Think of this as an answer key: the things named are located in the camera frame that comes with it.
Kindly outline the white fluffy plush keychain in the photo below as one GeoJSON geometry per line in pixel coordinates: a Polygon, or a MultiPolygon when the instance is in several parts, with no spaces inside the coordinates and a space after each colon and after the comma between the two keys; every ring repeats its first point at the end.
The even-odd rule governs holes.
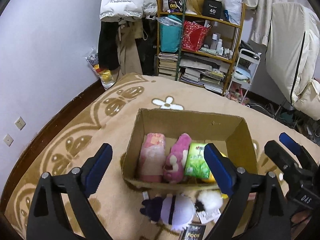
{"type": "Polygon", "coordinates": [[[223,197],[218,190],[201,191],[195,202],[196,214],[201,224],[216,223],[221,216],[223,197]]]}

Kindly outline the black box marked 40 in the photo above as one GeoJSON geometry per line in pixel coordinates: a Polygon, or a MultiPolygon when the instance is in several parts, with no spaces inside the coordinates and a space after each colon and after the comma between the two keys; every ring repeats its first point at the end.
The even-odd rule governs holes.
{"type": "Polygon", "coordinates": [[[210,18],[220,19],[222,13],[222,2],[216,0],[204,0],[202,15],[210,18]]]}

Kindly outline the white plastic bag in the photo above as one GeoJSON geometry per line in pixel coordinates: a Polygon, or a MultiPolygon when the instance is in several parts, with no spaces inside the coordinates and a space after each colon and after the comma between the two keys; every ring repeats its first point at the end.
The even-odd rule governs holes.
{"type": "Polygon", "coordinates": [[[222,0],[225,10],[228,11],[229,22],[240,25],[242,0],[222,0]]]}

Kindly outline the beige patterned blanket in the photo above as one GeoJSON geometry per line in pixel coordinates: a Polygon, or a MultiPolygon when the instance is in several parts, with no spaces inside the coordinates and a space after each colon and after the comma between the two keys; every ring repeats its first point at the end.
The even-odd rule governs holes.
{"type": "Polygon", "coordinates": [[[113,158],[98,190],[89,198],[98,218],[114,239],[179,239],[166,226],[152,224],[140,214],[142,193],[128,187],[121,166],[141,108],[164,114],[184,114],[181,124],[199,127],[189,112],[228,114],[245,120],[256,144],[251,162],[259,173],[275,171],[264,154],[264,145],[286,132],[317,158],[318,147],[300,133],[276,120],[203,88],[161,77],[125,75],[110,90],[84,109],[41,152],[15,187],[5,216],[22,237],[27,233],[29,209],[41,174],[60,175],[82,166],[103,143],[113,148],[113,158]]]}

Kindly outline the beige hanging coat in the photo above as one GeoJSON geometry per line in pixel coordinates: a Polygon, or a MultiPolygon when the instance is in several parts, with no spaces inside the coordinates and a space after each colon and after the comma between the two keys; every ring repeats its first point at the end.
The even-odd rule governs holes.
{"type": "Polygon", "coordinates": [[[142,74],[136,39],[143,38],[142,20],[126,22],[119,26],[117,41],[119,67],[118,78],[130,74],[142,74]]]}

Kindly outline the black hanging coat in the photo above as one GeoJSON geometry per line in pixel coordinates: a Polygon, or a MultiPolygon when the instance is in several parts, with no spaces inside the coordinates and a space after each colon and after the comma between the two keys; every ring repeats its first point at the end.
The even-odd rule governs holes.
{"type": "Polygon", "coordinates": [[[98,41],[99,66],[110,71],[119,67],[116,35],[118,33],[117,22],[101,22],[98,41]]]}

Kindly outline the blonde wig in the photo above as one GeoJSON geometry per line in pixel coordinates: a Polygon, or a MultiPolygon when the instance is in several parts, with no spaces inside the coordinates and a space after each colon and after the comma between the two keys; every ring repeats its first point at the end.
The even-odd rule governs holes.
{"type": "Polygon", "coordinates": [[[186,13],[202,15],[204,0],[186,0],[186,13]]]}

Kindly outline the teal gift bag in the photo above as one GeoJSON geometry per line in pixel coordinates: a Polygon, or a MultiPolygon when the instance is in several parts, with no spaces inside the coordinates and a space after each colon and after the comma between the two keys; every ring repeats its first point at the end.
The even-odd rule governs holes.
{"type": "Polygon", "coordinates": [[[162,52],[175,53],[180,46],[182,20],[175,16],[169,15],[160,17],[160,49],[162,52]]]}

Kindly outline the pink white plush toy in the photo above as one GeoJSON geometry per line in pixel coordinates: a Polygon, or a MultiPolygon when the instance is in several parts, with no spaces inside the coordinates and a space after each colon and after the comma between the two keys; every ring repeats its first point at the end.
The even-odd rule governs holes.
{"type": "Polygon", "coordinates": [[[166,158],[163,178],[171,183],[180,183],[184,178],[184,168],[187,160],[191,137],[187,133],[180,135],[176,143],[171,147],[166,158]]]}

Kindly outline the white wall socket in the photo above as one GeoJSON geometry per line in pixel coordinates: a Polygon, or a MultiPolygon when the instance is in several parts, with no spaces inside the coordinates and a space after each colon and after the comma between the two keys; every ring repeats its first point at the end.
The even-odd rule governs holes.
{"type": "Polygon", "coordinates": [[[11,137],[10,134],[7,134],[4,139],[3,139],[4,143],[10,147],[12,145],[12,143],[14,142],[13,138],[11,137]]]}
{"type": "Polygon", "coordinates": [[[20,116],[16,121],[15,121],[16,127],[21,131],[25,125],[26,122],[23,120],[23,118],[20,116]]]}

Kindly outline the white utility cart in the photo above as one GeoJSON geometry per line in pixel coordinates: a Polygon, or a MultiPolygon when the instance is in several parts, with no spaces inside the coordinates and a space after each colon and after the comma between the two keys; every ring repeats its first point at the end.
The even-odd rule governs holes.
{"type": "Polygon", "coordinates": [[[252,86],[260,60],[261,53],[240,49],[225,97],[242,105],[246,104],[246,96],[252,86]]]}

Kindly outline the green tissue pack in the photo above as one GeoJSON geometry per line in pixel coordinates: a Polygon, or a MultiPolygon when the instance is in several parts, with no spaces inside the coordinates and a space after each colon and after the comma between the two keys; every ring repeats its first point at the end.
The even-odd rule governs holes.
{"type": "Polygon", "coordinates": [[[204,159],[206,144],[192,142],[189,146],[184,175],[198,179],[209,178],[209,166],[204,159]]]}

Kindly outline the pink towel pack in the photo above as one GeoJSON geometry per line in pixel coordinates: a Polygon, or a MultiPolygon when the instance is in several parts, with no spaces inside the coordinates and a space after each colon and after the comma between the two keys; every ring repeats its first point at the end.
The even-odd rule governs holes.
{"type": "Polygon", "coordinates": [[[148,133],[142,144],[138,161],[138,178],[148,183],[160,183],[166,161],[165,135],[148,133]]]}

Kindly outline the red gift bag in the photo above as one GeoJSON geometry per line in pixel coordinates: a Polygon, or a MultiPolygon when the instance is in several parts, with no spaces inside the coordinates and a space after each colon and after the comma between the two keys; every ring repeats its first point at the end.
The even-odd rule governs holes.
{"type": "Polygon", "coordinates": [[[209,30],[209,28],[196,22],[185,21],[182,49],[192,52],[199,51],[209,30]]]}

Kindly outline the open cardboard box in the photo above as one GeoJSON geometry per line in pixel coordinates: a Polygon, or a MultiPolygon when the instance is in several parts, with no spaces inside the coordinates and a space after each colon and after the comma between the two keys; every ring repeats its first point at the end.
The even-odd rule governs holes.
{"type": "Polygon", "coordinates": [[[122,166],[137,188],[182,191],[216,189],[204,159],[212,143],[236,167],[257,172],[255,150],[244,118],[217,113],[140,109],[122,166]]]}

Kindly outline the stack of books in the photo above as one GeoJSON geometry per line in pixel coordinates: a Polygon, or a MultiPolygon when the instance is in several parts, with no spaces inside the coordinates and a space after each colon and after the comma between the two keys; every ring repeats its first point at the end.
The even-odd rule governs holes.
{"type": "Polygon", "coordinates": [[[178,55],[174,53],[160,52],[158,58],[158,75],[167,79],[177,80],[178,55]]]}

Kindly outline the purple white plush toy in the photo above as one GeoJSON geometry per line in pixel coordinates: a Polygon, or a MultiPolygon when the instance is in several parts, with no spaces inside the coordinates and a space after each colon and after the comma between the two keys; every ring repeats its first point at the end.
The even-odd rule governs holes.
{"type": "Polygon", "coordinates": [[[182,231],[188,227],[195,216],[195,204],[184,195],[168,194],[142,201],[140,213],[151,222],[162,222],[173,231],[182,231]]]}

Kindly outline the wooden bookshelf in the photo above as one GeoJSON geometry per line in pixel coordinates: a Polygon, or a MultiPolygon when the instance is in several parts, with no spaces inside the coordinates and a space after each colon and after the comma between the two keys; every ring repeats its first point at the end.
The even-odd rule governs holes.
{"type": "MultiPolygon", "coordinates": [[[[174,53],[178,55],[176,81],[225,95],[240,46],[245,10],[246,5],[242,2],[241,23],[236,25],[229,22],[228,11],[225,10],[223,3],[221,18],[215,19],[186,13],[186,0],[158,0],[157,19],[175,15],[182,20],[180,46],[178,51],[174,53]],[[182,49],[185,21],[196,22],[210,29],[199,51],[192,52],[182,49]]],[[[157,27],[158,56],[162,52],[159,21],[157,27]]]]}

